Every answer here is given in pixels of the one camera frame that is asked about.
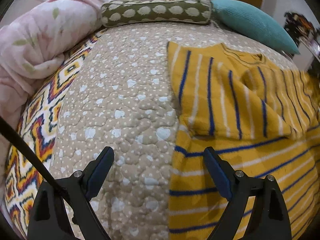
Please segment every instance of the polka dot pillow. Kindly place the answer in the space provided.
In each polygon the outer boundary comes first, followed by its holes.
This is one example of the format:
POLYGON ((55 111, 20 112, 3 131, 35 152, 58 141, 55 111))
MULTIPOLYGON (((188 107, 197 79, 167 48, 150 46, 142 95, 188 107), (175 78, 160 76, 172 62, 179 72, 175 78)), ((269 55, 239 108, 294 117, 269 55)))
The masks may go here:
POLYGON ((101 7, 105 27, 150 21, 208 24, 211 13, 210 0, 116 0, 101 7))

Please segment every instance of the black rod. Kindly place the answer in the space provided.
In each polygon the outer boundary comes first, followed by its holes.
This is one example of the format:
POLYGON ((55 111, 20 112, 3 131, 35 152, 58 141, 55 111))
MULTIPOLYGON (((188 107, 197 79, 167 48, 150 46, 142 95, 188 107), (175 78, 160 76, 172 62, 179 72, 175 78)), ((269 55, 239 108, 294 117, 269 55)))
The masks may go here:
POLYGON ((27 160, 36 168, 36 170, 41 174, 41 176, 58 192, 64 196, 65 190, 56 182, 56 180, 49 173, 47 168, 42 164, 30 147, 25 143, 25 141, 18 135, 18 133, 0 116, 0 133, 12 143, 22 154, 27 158, 27 160))

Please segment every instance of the yellow striped shirt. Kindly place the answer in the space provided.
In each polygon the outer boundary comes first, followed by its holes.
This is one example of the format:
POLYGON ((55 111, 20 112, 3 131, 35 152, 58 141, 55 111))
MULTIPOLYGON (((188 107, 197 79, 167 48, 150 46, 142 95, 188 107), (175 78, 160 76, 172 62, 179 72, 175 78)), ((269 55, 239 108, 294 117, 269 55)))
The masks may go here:
MULTIPOLYGON (((168 65, 181 107, 172 157, 171 239, 206 239, 227 205, 204 167, 208 146, 248 176, 276 177, 297 239, 319 207, 319 81, 224 44, 201 49, 169 42, 168 65)), ((244 234, 253 201, 235 239, 244 234)))

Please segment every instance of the green leaf print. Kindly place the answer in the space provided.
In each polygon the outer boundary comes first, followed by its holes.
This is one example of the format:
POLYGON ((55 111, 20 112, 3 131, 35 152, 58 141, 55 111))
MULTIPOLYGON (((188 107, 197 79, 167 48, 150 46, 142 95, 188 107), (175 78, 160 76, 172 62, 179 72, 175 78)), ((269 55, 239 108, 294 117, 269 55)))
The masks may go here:
POLYGON ((27 40, 17 40, 14 43, 12 43, 12 45, 15 45, 15 46, 23 46, 23 45, 26 45, 26 44, 28 44, 27 40))
POLYGON ((22 66, 25 68, 26 71, 29 73, 33 73, 35 71, 35 68, 30 63, 23 63, 22 66))
POLYGON ((52 11, 52 16, 54 19, 56 19, 59 15, 59 8, 54 8, 52 11))

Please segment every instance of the teal pillow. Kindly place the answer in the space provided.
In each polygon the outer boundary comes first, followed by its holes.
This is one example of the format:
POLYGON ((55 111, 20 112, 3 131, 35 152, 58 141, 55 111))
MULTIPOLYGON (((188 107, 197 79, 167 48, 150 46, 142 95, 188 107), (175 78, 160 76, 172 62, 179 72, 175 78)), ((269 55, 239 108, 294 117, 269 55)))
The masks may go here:
POLYGON ((276 20, 237 0, 212 0, 214 16, 231 29, 276 50, 300 54, 297 45, 276 20))

